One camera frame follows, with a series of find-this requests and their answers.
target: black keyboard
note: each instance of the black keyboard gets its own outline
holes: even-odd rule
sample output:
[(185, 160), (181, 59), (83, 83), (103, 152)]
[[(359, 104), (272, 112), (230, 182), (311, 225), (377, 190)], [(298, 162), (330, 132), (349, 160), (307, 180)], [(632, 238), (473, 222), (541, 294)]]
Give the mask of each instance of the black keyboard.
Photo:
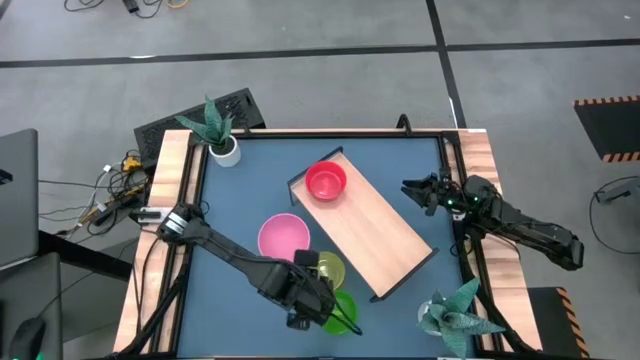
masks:
[[(231, 114), (233, 117), (232, 127), (234, 129), (266, 127), (260, 110), (248, 88), (217, 98), (214, 102), (223, 119)], [(165, 130), (184, 129), (184, 126), (180, 125), (175, 119), (176, 115), (184, 115), (193, 121), (204, 123), (204, 104), (183, 110), (133, 130), (145, 171), (152, 172), (155, 169)]]

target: red bowl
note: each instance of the red bowl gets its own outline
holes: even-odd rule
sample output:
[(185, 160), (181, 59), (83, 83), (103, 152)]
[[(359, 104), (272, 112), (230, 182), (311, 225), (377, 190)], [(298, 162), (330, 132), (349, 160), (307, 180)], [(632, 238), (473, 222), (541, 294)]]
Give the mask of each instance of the red bowl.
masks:
[(340, 196), (347, 185), (347, 175), (332, 161), (319, 161), (307, 171), (307, 190), (318, 200), (331, 201)]

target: pink bowl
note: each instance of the pink bowl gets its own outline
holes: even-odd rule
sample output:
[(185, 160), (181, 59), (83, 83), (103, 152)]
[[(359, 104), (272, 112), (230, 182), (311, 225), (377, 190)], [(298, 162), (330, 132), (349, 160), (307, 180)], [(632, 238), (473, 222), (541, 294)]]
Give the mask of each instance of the pink bowl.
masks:
[(307, 250), (311, 245), (309, 228), (299, 217), (282, 213), (269, 218), (258, 233), (260, 255), (293, 262), (298, 249)]

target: table leg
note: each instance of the table leg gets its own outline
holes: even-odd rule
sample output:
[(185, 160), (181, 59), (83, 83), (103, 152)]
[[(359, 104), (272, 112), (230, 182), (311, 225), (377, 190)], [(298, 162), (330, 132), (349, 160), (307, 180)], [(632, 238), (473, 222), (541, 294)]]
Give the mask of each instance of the table leg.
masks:
[(47, 232), (39, 232), (38, 256), (55, 252), (64, 263), (114, 279), (129, 281), (132, 266), (126, 261), (76, 245)]

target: wooden table frame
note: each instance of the wooden table frame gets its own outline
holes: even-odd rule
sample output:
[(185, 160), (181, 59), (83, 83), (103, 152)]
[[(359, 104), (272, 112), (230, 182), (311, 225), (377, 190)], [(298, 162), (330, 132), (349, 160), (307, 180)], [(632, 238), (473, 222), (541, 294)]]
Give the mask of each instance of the wooden table frame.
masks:
[[(485, 130), (412, 130), (410, 126), (406, 126), (401, 129), (254, 129), (248, 133), (243, 130), (234, 130), (233, 133), (239, 139), (438, 137), (442, 139), (442, 141), (439, 140), (441, 160), (451, 167), (454, 180), (459, 181), (461, 173), (463, 176), (478, 175), (491, 181), (501, 191), (489, 138)], [(189, 139), (190, 131), (188, 130), (171, 130), (165, 133), (148, 206), (173, 207), (179, 201), (187, 203), (199, 201), (201, 182), (204, 178), (204, 171), (206, 171), (204, 165), (206, 164), (207, 152), (201, 145), (189, 146)], [(155, 231), (156, 227), (157, 225), (148, 225), (144, 229)], [(170, 280), (173, 280), (177, 275), (185, 255), (183, 247), (169, 247), (162, 241), (158, 241), (152, 247), (154, 240), (153, 234), (141, 232), (134, 260), (138, 292), (140, 292), (142, 268), (148, 257), (144, 298), (140, 307), (142, 324), (156, 309), (161, 294), (168, 288)], [(476, 250), (480, 250), (480, 252), (474, 251), (469, 259), (474, 273), (481, 281), (484, 273), (485, 281), (490, 284), (488, 288), (492, 293), (494, 303), (520, 337), (531, 347), (541, 349), (540, 337), (518, 253), (511, 244), (491, 235), (487, 235)], [(132, 279), (133, 276), (129, 281), (114, 351), (125, 348), (136, 335), (138, 311), (136, 291)], [(183, 291), (174, 300), (164, 316), (162, 328), (156, 331), (143, 352), (149, 350), (151, 352), (175, 352), (182, 315), (182, 311), (176, 311), (176, 307), (181, 310), (185, 295), (186, 291)], [(480, 316), (486, 316), (486, 312), (477, 299), (475, 309)], [(490, 336), (483, 336), (481, 339), (476, 339), (475, 346), (485, 350), (494, 350), (496, 348), (495, 340)], [(501, 343), (503, 343), (502, 346), (505, 350), (510, 350), (508, 344), (504, 341)]]

